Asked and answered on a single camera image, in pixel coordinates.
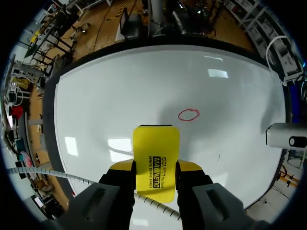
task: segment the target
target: chair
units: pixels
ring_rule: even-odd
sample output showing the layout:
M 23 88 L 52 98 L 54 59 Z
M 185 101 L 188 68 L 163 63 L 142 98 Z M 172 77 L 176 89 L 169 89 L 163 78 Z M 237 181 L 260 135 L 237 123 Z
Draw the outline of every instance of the chair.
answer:
M 75 41 L 75 37 L 78 32 L 86 33 L 87 28 L 90 26 L 89 23 L 84 23 L 80 27 L 75 27 L 73 24 L 79 19 L 79 15 L 77 13 L 68 13 L 66 11 L 66 6 L 63 5 L 61 12 L 56 16 L 54 21 L 55 31 L 58 32 L 59 37 L 62 37 L 70 28 L 74 29 L 74 32 L 71 34 L 70 39 Z

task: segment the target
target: white spiral cable wrap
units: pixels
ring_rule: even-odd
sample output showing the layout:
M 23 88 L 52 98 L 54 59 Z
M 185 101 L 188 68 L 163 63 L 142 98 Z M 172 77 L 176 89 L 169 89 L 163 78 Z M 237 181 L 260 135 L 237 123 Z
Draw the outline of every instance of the white spiral cable wrap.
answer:
M 84 179 L 82 177 L 79 176 L 74 176 L 71 174 L 67 174 L 64 172 L 57 172 L 54 170 L 46 170 L 46 169 L 40 169 L 40 168 L 34 168 L 34 167 L 18 167 L 18 168 L 10 168 L 7 169 L 8 174 L 20 174 L 20 173 L 39 173 L 39 174 L 45 174 L 45 175 L 50 175 L 50 176 L 56 176 L 56 177 L 61 177 L 61 178 L 65 178 L 65 179 L 69 179 L 69 180 L 75 180 L 84 184 L 94 184 L 96 183 L 95 181 L 90 181 L 87 179 Z M 168 214 L 171 218 L 176 219 L 176 220 L 180 220 L 181 221 L 181 216 L 180 213 L 162 203 L 159 203 L 155 200 L 152 200 L 148 197 L 145 197 L 143 195 L 134 194 L 134 198 L 135 200 L 138 200 L 140 202 L 144 202 L 149 204 L 152 207 L 155 207 L 157 210 L 162 211 L 163 213 Z
M 270 73 L 271 73 L 272 78 L 273 78 L 273 74 L 272 74 L 273 70 L 272 70 L 272 67 L 270 66 L 270 63 L 269 63 L 269 49 L 270 49 L 271 45 L 272 45 L 277 39 L 281 39 L 281 38 L 287 38 L 287 36 L 281 35 L 281 36 L 276 36 L 275 38 L 273 38 L 273 39 L 271 40 L 271 42 L 268 44 L 268 47 L 267 47 L 267 49 L 266 49 L 266 51 L 265 51 L 265 59 L 267 60 L 267 65 L 268 65 L 268 67 L 269 67 L 269 69 L 270 69 Z M 284 81 L 281 81 L 281 80 L 279 79 L 279 77 L 278 77 L 277 80 L 279 81 L 279 83 L 280 83 L 281 85 L 287 86 L 287 83 L 284 82 Z
M 79 176 L 74 176 L 74 175 L 70 175 L 67 173 L 63 173 L 63 172 L 57 172 L 54 170 L 46 170 L 46 169 L 40 169 L 40 168 L 32 168 L 32 167 L 18 167 L 18 168 L 11 168 L 7 170 L 8 174 L 15 174 L 15 173 L 39 173 L 39 174 L 46 174 L 46 175 L 50 175 L 50 176 L 56 176 L 56 177 L 61 177 L 61 178 L 66 178 L 69 180 L 74 180 L 74 181 L 79 181 L 81 183 L 84 184 L 93 184 L 96 183 L 95 181 L 90 181 L 87 179 L 84 179 L 82 177 Z
M 166 206 L 162 203 L 159 203 L 155 200 L 152 200 L 148 197 L 145 197 L 145 196 L 137 194 L 137 193 L 134 194 L 134 198 L 136 200 L 141 201 L 141 202 L 147 203 L 152 207 L 156 207 L 157 210 L 160 210 L 163 213 L 166 213 L 171 218 L 174 218 L 176 220 L 181 220 L 181 216 L 180 216 L 180 213 L 178 211 L 176 211 L 176 210 L 174 210 L 174 209 L 172 209 L 172 208 L 170 208 L 170 207 L 168 207 L 168 206 Z

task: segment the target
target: shelving unit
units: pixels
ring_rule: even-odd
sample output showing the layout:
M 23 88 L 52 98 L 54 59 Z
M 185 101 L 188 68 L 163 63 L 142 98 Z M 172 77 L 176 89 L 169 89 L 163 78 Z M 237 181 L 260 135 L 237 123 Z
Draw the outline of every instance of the shelving unit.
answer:
M 244 26 L 259 55 L 265 58 L 268 44 L 277 36 L 290 37 L 273 14 L 257 0 L 230 0 L 226 5 L 230 13 Z M 290 39 L 278 39 L 269 50 L 269 62 L 283 70 L 282 81 L 296 80 L 303 67 L 291 50 Z

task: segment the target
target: wooden floor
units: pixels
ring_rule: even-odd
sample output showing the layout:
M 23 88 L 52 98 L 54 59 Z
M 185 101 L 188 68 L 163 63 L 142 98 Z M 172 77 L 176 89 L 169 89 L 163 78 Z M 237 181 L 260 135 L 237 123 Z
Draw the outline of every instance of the wooden floor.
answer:
M 78 60 L 89 53 L 114 44 L 119 25 L 119 17 L 115 16 L 120 13 L 122 2 L 122 0 L 114 0 L 111 9 L 106 2 L 101 3 L 88 10 L 74 25 L 77 27 L 84 23 L 91 24 L 86 34 L 79 33 L 76 36 L 77 44 L 75 45 L 74 60 Z M 128 8 L 128 12 L 130 12 L 133 3 L 134 0 L 124 1 L 124 7 Z M 133 12 L 140 10 L 142 10 L 142 1 L 137 0 Z M 62 37 L 68 44 L 72 44 L 72 41 L 69 39 L 72 33 L 73 29 L 70 29 Z M 255 52 L 252 43 L 243 33 L 242 28 L 239 28 L 235 18 L 227 10 L 222 12 L 217 21 L 216 39 L 240 46 L 250 52 Z M 51 58 L 55 55 L 63 55 L 63 52 L 55 48 L 48 52 L 48 56 Z M 37 95 L 38 93 L 36 92 L 36 89 L 34 89 L 30 97 L 30 119 L 40 119 L 40 116 L 42 115 L 42 100 L 39 100 Z M 36 162 L 37 165 L 39 166 L 40 164 L 49 162 L 48 153 L 40 150 L 42 148 L 40 143 L 40 128 L 38 126 L 30 126 L 29 135 L 32 140 L 32 150 L 34 154 L 39 156 L 40 163 Z M 55 198 L 61 203 L 64 209 L 67 209 L 68 199 L 64 195 L 57 179 L 55 177 L 50 177 L 50 179 L 55 188 L 53 193 Z

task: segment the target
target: white wall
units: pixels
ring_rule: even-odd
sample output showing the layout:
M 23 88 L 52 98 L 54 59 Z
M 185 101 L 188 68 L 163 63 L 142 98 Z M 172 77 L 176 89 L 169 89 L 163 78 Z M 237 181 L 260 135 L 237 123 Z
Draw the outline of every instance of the white wall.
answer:
M 1 150 L 6 168 L 16 167 L 15 162 L 18 161 L 17 157 L 15 155 L 11 155 L 9 151 L 5 147 L 3 147 L 2 143 L 1 145 Z M 13 174 L 10 175 L 10 179 L 21 200 L 25 200 L 30 196 L 34 195 L 34 190 L 32 189 L 31 183 L 28 178 L 21 179 L 18 174 Z

